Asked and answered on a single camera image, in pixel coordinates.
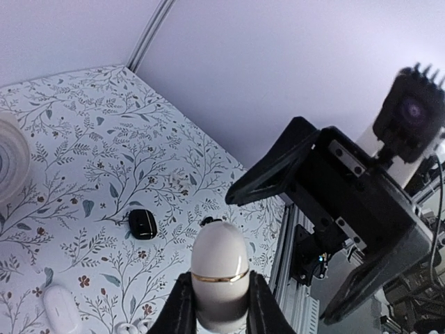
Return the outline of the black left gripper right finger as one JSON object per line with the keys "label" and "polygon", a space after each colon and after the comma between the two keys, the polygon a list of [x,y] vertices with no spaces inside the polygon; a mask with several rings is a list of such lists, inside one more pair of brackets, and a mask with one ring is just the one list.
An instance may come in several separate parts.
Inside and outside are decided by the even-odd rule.
{"label": "black left gripper right finger", "polygon": [[296,334],[283,315],[265,278],[251,271],[249,280],[246,333]]}

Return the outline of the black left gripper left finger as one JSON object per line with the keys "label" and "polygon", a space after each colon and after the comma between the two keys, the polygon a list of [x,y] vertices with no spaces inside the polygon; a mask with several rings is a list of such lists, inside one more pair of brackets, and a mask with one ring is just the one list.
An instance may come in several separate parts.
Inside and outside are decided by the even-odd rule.
{"label": "black left gripper left finger", "polygon": [[196,334],[197,319],[191,272],[181,273],[148,334]]}

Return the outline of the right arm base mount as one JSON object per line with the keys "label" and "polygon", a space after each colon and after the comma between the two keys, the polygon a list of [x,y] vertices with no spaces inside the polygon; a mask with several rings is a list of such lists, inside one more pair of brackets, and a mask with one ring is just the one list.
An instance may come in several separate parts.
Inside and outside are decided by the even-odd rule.
{"label": "right arm base mount", "polygon": [[325,276],[331,257],[339,252],[347,235],[337,226],[309,233],[297,225],[294,234],[290,276],[301,285],[310,286],[313,278]]}

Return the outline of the small white case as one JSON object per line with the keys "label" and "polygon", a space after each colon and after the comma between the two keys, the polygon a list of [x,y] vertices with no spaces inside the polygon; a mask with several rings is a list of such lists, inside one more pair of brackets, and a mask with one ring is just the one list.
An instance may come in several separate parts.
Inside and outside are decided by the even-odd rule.
{"label": "small white case", "polygon": [[250,265],[245,239],[225,221],[206,224],[191,255],[197,320],[212,333],[232,333],[248,313]]}

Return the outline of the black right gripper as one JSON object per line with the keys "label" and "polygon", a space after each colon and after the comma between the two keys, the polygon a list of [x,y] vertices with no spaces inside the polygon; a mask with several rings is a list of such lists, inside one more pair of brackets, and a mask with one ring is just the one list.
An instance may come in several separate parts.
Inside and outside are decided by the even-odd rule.
{"label": "black right gripper", "polygon": [[320,131],[301,116],[230,186],[225,202],[246,205],[279,195],[294,178],[296,203],[314,231],[337,226],[365,254],[323,311],[324,324],[343,321],[430,253],[432,232],[406,192],[336,127]]}

